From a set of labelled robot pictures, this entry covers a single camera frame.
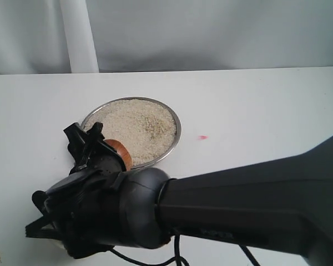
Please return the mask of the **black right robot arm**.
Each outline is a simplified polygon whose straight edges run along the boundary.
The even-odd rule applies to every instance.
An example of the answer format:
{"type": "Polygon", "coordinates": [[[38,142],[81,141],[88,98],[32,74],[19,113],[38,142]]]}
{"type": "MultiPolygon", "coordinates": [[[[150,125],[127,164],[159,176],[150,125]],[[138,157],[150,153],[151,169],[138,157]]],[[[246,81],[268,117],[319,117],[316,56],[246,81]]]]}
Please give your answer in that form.
{"type": "Polygon", "coordinates": [[[33,194],[42,215],[26,237],[60,241],[75,259],[185,235],[333,265],[333,136],[301,155],[173,179],[158,168],[128,171],[102,127],[65,129],[75,165],[33,194]]]}

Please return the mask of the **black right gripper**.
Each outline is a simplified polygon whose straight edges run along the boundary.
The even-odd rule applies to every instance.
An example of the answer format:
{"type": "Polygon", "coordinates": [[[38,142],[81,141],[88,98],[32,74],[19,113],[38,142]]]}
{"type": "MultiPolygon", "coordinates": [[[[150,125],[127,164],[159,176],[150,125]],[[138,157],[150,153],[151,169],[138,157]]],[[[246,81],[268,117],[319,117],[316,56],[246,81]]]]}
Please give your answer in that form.
{"type": "Polygon", "coordinates": [[[102,129],[101,122],[95,122],[86,132],[77,122],[65,128],[67,149],[78,167],[48,190],[32,194],[32,202],[42,216],[25,227],[26,237],[60,241],[74,259],[86,258],[112,248],[89,236],[102,221],[104,185],[126,169],[116,152],[90,157],[96,143],[102,138],[102,129]]]}

